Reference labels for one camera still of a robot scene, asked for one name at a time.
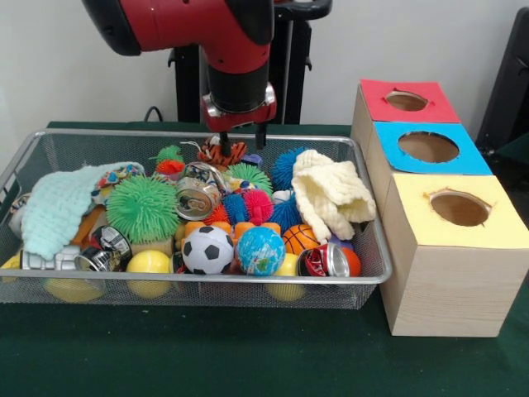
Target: light blue cloth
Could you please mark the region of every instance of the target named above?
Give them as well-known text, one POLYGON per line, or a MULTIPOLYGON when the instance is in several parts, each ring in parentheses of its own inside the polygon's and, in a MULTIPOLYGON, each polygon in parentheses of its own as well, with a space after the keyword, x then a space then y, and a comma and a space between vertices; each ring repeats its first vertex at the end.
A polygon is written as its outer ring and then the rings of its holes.
POLYGON ((96 183, 108 172, 137 163, 86 166, 74 172, 42 177, 31 191, 22 217, 24 250, 51 261, 77 234, 83 214, 92 204, 96 183))

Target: metal basket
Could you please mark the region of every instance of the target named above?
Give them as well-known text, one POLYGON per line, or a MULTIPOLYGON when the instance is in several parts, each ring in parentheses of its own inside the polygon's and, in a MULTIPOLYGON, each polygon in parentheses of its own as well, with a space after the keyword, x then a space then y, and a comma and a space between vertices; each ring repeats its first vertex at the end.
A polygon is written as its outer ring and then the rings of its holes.
MULTIPOLYGON (((20 194, 31 192, 44 175, 74 171, 83 165, 102 165, 118 161, 137 161, 152 172, 151 156, 168 145, 202 140, 208 134, 178 132, 115 132, 45 130, 29 136, 0 177, 0 264, 16 255, 21 241, 9 228, 8 209, 20 194)), ((244 141, 255 153, 255 138, 232 135, 244 141)), ((335 161, 352 160, 360 178, 370 188, 360 148, 349 138, 328 136, 269 136, 260 152, 264 171, 289 149, 308 147, 335 161)), ((184 159, 196 158, 196 149, 181 146, 184 159)), ((0 302, 90 304, 154 304, 189 306, 238 306, 277 308, 359 309, 376 285, 392 272, 382 225, 378 218, 357 227, 353 239, 362 262, 361 277, 253 277, 243 275, 160 275, 137 273, 96 273, 55 270, 0 270, 0 302), (77 290, 76 285, 83 286, 77 290), (279 300, 270 294, 276 288, 279 300), (167 292, 154 299, 133 290, 160 289, 167 292)))

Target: cream knitted glove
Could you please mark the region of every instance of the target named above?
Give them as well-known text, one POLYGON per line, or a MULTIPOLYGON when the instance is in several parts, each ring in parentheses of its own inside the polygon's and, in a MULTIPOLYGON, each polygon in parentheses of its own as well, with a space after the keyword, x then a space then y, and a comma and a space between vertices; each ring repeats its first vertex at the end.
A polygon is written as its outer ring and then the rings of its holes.
POLYGON ((296 159, 293 175, 298 210, 320 243, 331 238, 331 231, 350 240, 355 235, 351 222, 374 219, 374 200, 352 162, 335 163, 317 151, 304 151, 296 159))

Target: white wall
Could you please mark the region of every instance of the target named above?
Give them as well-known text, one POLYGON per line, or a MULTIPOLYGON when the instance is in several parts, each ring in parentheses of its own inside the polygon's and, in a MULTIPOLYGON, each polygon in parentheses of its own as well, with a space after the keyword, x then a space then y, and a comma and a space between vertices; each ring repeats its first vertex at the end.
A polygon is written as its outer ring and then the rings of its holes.
MULTIPOLYGON (((523 0, 335 0, 313 23, 304 123, 348 124, 360 78, 438 80, 472 134, 523 0)), ((167 51, 125 58, 81 0, 4 2, 0 12, 0 168, 50 120, 131 121, 158 105, 176 118, 167 51)))

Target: stacked wooden boxes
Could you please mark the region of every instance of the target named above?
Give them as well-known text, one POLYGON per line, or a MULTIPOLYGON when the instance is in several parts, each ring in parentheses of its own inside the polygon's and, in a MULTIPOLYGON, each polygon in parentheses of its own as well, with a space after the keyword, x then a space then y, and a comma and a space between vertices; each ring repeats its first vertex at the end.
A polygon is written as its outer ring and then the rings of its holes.
POLYGON ((360 144, 393 258, 393 335, 495 337, 529 269, 529 231, 436 83, 362 80, 360 144))

